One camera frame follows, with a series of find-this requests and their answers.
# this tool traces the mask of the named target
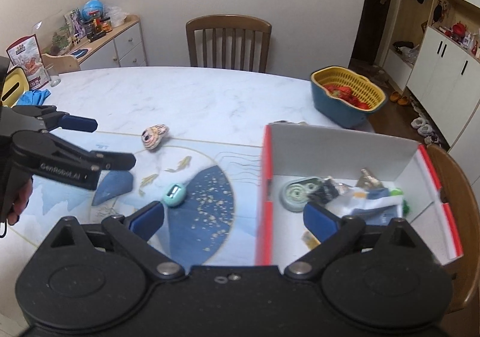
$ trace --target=blue cloth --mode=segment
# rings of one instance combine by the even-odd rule
[[[18,99],[18,106],[41,106],[45,99],[50,96],[50,91],[45,89],[40,91],[36,89],[35,91],[27,91]]]

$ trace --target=screw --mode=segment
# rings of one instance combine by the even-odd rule
[[[289,270],[295,275],[305,275],[308,274],[308,272],[311,272],[313,268],[309,263],[297,261],[289,265]]]
[[[177,263],[166,262],[157,265],[157,271],[164,276],[172,276],[180,271],[181,267]]]
[[[217,276],[214,281],[218,284],[227,284],[229,282],[229,280],[225,276]]]
[[[239,281],[242,277],[236,273],[232,273],[229,276],[229,280],[231,281]]]

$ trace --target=blue fan pattern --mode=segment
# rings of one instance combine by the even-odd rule
[[[219,166],[199,172],[187,199],[168,210],[170,257],[189,269],[204,264],[227,239],[234,217],[230,183]]]

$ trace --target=jar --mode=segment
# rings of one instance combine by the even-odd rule
[[[105,31],[106,33],[109,33],[110,31],[112,31],[112,21],[110,18],[100,19],[100,22],[102,24],[103,31]]]

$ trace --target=black cabinet handle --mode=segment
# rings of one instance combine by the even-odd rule
[[[462,73],[460,73],[461,75],[463,75],[463,73],[465,72],[465,68],[467,67],[466,65],[468,63],[469,63],[468,61],[465,61],[465,65],[463,65]]]

